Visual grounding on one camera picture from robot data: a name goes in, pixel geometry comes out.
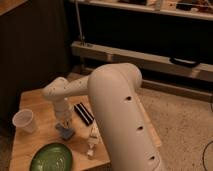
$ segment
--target small figurine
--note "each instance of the small figurine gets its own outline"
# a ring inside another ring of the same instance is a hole
[[[89,159],[92,159],[92,157],[94,156],[95,145],[98,144],[100,141],[101,141],[100,132],[98,130],[96,122],[94,121],[88,141],[87,141],[89,145],[87,156]]]

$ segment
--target black object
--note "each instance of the black object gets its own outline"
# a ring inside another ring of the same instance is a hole
[[[183,60],[176,59],[176,58],[170,58],[170,62],[172,62],[173,64],[176,64],[176,65],[182,65],[182,66],[189,67],[189,68],[193,68],[200,64],[199,61],[188,61],[188,60],[183,61]]]
[[[82,103],[74,105],[74,110],[87,126],[93,123],[94,117]]]
[[[176,8],[184,11],[190,11],[195,4],[198,4],[198,0],[180,0],[177,3]]]
[[[87,110],[87,108],[84,106],[84,104],[81,102],[80,105],[81,108],[87,113],[87,116],[90,118],[91,122],[93,122],[94,117],[91,115],[91,113]]]

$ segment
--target small object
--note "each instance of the small object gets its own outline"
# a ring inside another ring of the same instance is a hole
[[[60,132],[60,135],[64,140],[69,140],[75,134],[75,130],[73,128],[64,128],[59,123],[56,124],[55,128]]]
[[[33,111],[30,109],[22,109],[18,111],[13,116],[12,123],[17,128],[21,128],[28,133],[33,133],[37,128]]]
[[[94,117],[91,115],[91,113],[87,110],[87,108],[84,106],[84,104],[82,102],[80,103],[80,106],[85,111],[87,116],[90,118],[90,122],[93,123]]]
[[[30,171],[70,171],[73,157],[70,149],[61,143],[42,147],[33,157]]]
[[[76,104],[74,106],[74,110],[87,126],[93,123],[94,117],[90,114],[90,112],[82,103]]]
[[[89,145],[87,156],[89,159],[92,159],[92,157],[94,156],[95,145],[98,144],[100,140],[101,140],[101,136],[100,136],[97,124],[96,122],[93,122],[93,127],[91,129],[91,132],[87,141]]]

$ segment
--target wall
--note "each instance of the wall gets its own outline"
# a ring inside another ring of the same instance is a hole
[[[11,127],[20,93],[70,70],[62,0],[31,0],[0,17],[0,125]]]

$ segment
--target wooden table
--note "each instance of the wooden table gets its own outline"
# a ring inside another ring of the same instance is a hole
[[[72,104],[82,102],[90,110],[87,96],[72,97],[69,98],[69,101]],[[11,171],[29,170],[35,153],[42,146],[53,142],[63,143],[71,149],[74,159],[74,171],[87,170],[110,162],[103,143],[99,143],[96,146],[95,155],[92,160],[87,158],[87,138],[91,131],[91,126],[86,127],[76,114],[73,114],[72,122],[73,127],[76,129],[76,134],[69,141],[64,141],[60,138],[58,131],[54,128],[57,121],[54,116],[52,104],[43,99],[41,90],[22,93],[20,109],[24,108],[31,109],[34,112],[38,129],[32,134],[16,129],[10,163]],[[150,127],[156,146],[160,146],[161,141],[148,116],[146,116],[146,122]]]

